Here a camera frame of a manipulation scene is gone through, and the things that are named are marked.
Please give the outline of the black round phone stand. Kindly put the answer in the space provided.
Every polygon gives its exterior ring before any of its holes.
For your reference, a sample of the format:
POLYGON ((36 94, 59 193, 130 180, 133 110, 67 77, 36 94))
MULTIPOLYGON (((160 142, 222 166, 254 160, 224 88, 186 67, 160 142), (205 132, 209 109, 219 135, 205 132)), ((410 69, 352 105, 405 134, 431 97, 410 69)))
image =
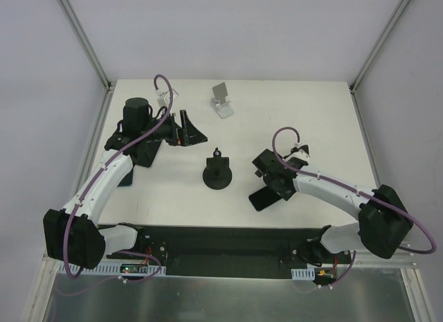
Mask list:
POLYGON ((222 156, 222 152, 216 147, 213 156, 206 159, 206 167, 202 174, 205 185, 213 190, 222 190, 230 185, 232 178, 230 159, 222 156))

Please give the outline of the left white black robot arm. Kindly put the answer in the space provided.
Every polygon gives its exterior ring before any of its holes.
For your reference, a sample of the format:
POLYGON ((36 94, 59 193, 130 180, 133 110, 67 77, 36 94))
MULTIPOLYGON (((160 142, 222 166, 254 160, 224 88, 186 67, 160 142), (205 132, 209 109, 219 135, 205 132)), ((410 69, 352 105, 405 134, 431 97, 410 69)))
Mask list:
POLYGON ((160 144, 188 147, 207 142, 188 118, 179 112, 180 123, 172 114, 152 116, 148 100, 130 98, 123 118, 105 143, 99 164, 75 196, 61 209, 50 209, 43 218, 46 252, 50 258, 84 269, 93 269, 108 255, 124 251, 141 258, 146 251, 140 227, 120 223, 99 229, 100 216, 121 182, 131 179, 134 166, 152 165, 160 144))

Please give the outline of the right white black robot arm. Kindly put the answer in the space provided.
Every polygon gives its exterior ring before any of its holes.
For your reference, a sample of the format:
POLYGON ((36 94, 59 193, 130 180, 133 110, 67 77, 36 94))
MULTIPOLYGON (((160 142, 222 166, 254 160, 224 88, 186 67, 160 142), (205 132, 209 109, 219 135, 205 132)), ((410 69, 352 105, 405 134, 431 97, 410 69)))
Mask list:
POLYGON ((337 179, 324 179, 308 164, 309 155, 294 152, 283 166, 277 156, 265 149, 254 160, 256 175, 265 186, 250 195, 257 211, 280 200, 289 200, 295 193, 315 197, 352 216, 356 221, 342 226, 324 226, 319 235, 297 248, 300 259, 313 265, 330 261, 347 250, 367 249, 383 259, 391 258, 413 223, 395 212, 406 208, 393 188, 381 185, 370 189, 352 184, 339 184, 337 179))

